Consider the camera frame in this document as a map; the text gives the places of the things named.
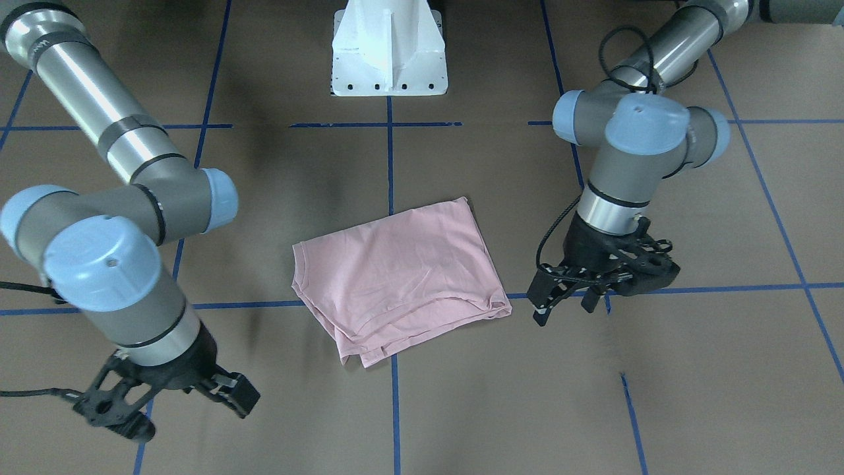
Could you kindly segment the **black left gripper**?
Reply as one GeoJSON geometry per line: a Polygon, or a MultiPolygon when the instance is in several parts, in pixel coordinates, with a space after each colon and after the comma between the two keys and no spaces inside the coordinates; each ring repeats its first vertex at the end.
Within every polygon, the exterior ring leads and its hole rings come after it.
{"type": "Polygon", "coordinates": [[[597,304],[618,282],[620,261],[612,255],[614,239],[624,236],[644,237],[644,226],[639,224],[631,234],[620,236],[604,234],[592,228],[576,213],[564,238],[564,259],[559,267],[540,264],[527,290],[527,300],[533,305],[533,320],[545,327],[551,310],[575,291],[587,288],[581,307],[594,313],[597,304]]]}

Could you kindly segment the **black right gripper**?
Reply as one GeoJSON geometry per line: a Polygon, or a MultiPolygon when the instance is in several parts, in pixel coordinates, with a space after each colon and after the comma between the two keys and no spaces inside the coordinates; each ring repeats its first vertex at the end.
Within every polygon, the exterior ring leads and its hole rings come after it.
{"type": "Polygon", "coordinates": [[[144,366],[123,360],[123,376],[160,390],[186,390],[201,385],[201,393],[244,419],[251,414],[261,393],[242,373],[219,371],[218,348],[205,324],[184,354],[168,363],[144,366]]]}

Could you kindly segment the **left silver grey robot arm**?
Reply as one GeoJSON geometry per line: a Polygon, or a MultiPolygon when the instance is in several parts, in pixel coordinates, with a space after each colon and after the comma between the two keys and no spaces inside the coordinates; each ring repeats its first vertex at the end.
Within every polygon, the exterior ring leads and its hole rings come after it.
{"type": "Polygon", "coordinates": [[[614,67],[600,56],[605,79],[593,90],[558,99],[555,133],[599,154],[566,208],[573,219],[562,261],[536,264],[527,298],[540,327],[579,290],[591,313],[607,292],[647,294],[678,276],[671,241],[648,234],[646,209],[660,181],[720,157],[730,125],[719,111],[683,106],[664,93],[687,79],[709,48],[754,22],[842,25],[842,2],[687,1],[653,36],[630,27],[642,45],[614,67]]]}

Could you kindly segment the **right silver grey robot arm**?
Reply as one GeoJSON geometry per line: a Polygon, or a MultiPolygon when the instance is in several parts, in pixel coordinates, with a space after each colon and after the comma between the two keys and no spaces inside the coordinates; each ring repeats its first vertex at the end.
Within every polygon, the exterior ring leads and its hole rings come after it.
{"type": "Polygon", "coordinates": [[[94,425],[127,423],[162,390],[194,390],[247,417],[259,392],[217,364],[214,338],[159,254],[234,220],[231,178],[178,151],[63,2],[3,1],[2,50],[42,80],[121,180],[95,193],[29,187],[2,210],[15,253],[115,345],[75,410],[94,425]]]}

